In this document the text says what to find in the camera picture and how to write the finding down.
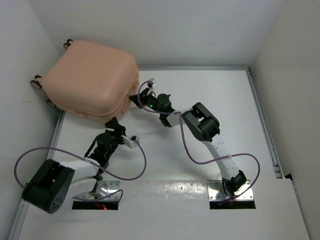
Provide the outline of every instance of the suitcase wheel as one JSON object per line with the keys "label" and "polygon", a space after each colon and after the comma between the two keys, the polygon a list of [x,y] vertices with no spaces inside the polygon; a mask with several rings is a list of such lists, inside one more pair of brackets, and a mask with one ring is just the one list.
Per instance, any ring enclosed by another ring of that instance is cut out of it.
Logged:
{"label": "suitcase wheel", "polygon": [[65,44],[63,44],[63,47],[65,50],[67,50],[70,47],[70,45],[71,45],[70,43],[66,42]]}
{"label": "suitcase wheel", "polygon": [[41,79],[41,78],[42,78],[42,76],[39,76],[39,75],[35,75],[35,76],[34,76],[34,79],[35,79],[35,80]]}
{"label": "suitcase wheel", "polygon": [[72,42],[73,42],[73,40],[69,38],[69,39],[66,41],[66,43],[63,44],[64,49],[67,50],[68,47],[70,47],[70,45],[72,44]]}
{"label": "suitcase wheel", "polygon": [[57,106],[50,100],[46,101],[47,104],[49,104],[51,107],[56,108]]}
{"label": "suitcase wheel", "polygon": [[40,85],[40,83],[38,81],[32,80],[30,81],[30,84],[32,87],[36,88],[36,89],[41,89],[42,86]]}

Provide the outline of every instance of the plastic suitcase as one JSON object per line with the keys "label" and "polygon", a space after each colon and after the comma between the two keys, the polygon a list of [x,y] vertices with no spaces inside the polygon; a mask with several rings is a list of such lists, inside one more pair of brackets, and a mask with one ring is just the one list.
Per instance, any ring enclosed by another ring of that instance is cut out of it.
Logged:
{"label": "plastic suitcase", "polygon": [[71,40],[66,52],[43,77],[31,84],[43,88],[50,105],[100,123],[120,118],[128,96],[137,92],[139,71],[128,52],[104,45]]}

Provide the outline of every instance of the white wall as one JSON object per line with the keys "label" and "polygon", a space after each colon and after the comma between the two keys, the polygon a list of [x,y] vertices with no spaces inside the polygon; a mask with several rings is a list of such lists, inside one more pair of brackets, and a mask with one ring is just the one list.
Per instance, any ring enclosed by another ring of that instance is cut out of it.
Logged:
{"label": "white wall", "polygon": [[139,65],[253,63],[283,0],[28,0],[60,54],[67,38],[133,53]]}
{"label": "white wall", "polygon": [[287,0],[253,66],[280,158],[292,173],[314,240],[320,236],[319,2]]}
{"label": "white wall", "polygon": [[[27,0],[1,0],[0,33],[0,240],[5,240],[22,193],[14,179],[15,161],[30,148],[50,144],[58,115],[30,80],[59,55]],[[46,154],[26,156],[18,171],[24,182]]]}

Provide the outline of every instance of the suitcase lid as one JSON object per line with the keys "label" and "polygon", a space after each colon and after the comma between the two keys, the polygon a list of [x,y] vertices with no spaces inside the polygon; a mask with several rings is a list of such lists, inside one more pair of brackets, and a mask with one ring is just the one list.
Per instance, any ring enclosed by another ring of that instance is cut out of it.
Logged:
{"label": "suitcase lid", "polygon": [[53,103],[83,114],[109,116],[127,101],[138,74],[130,53],[75,40],[40,84]]}

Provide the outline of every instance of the white surface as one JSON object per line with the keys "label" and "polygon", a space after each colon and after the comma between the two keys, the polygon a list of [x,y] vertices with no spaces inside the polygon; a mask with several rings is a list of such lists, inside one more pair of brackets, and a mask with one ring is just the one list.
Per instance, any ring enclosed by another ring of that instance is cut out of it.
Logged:
{"label": "white surface", "polygon": [[[30,205],[19,239],[308,239],[290,181],[275,178],[246,72],[140,72],[141,81],[151,77],[159,83],[157,93],[172,94],[173,107],[182,109],[196,101],[207,106],[220,120],[231,153],[249,152],[258,157],[261,175],[253,187],[256,209],[210,210],[204,185],[219,176],[217,165],[192,163],[183,149],[179,127],[165,128],[157,115],[132,105],[120,124],[126,126],[128,136],[139,137],[147,169],[139,180],[121,181],[124,196],[119,210],[70,210],[69,200],[56,214],[48,215]],[[103,131],[103,124],[66,113],[57,147],[83,155]],[[198,160],[211,158],[208,149],[185,131],[192,155]],[[59,152],[54,159],[68,160]],[[255,162],[237,160],[252,179],[257,171]],[[142,162],[138,148],[119,147],[108,170],[133,177],[141,171]]]}
{"label": "white surface", "polygon": [[[275,177],[265,136],[257,113],[246,72],[219,70],[140,71],[140,83],[155,78],[155,93],[172,94],[175,109],[203,103],[220,122],[221,136],[231,154],[251,153],[261,162],[262,178]],[[179,126],[164,127],[159,115],[131,104],[119,123],[127,136],[136,135],[147,156],[147,169],[142,180],[215,180],[220,171],[216,163],[195,165],[188,158]],[[191,155],[198,161],[212,159],[209,150],[196,140],[186,126],[185,136]],[[84,156],[95,137],[105,131],[101,123],[66,113],[57,148]],[[68,155],[56,152],[56,161],[67,161]],[[234,158],[248,179],[257,174],[249,157]],[[123,177],[137,176],[143,169],[139,148],[119,146],[109,161],[108,170]]]}
{"label": "white surface", "polygon": [[56,49],[68,38],[139,65],[251,65],[283,0],[28,0]]}
{"label": "white surface", "polygon": [[30,205],[19,240],[307,240],[288,179],[260,180],[256,209],[210,210],[206,182],[121,182],[118,211],[70,210],[49,215]]}
{"label": "white surface", "polygon": [[[0,239],[7,239],[22,189],[14,179],[20,154],[50,145],[57,112],[47,106],[44,93],[30,86],[45,73],[58,53],[27,0],[0,1]],[[46,151],[27,156],[18,174],[24,182],[46,157]]]}
{"label": "white surface", "polygon": [[288,0],[253,68],[310,237],[320,236],[320,5]]}
{"label": "white surface", "polygon": [[[92,160],[92,162],[95,164],[98,164],[98,162],[95,160]],[[80,159],[77,159],[75,161],[62,161],[59,163],[60,165],[66,168],[70,168],[74,170],[72,182],[80,179],[84,179],[87,177],[94,177],[95,175],[97,175],[97,172],[99,170],[97,166],[94,166],[93,164],[82,161]]]}

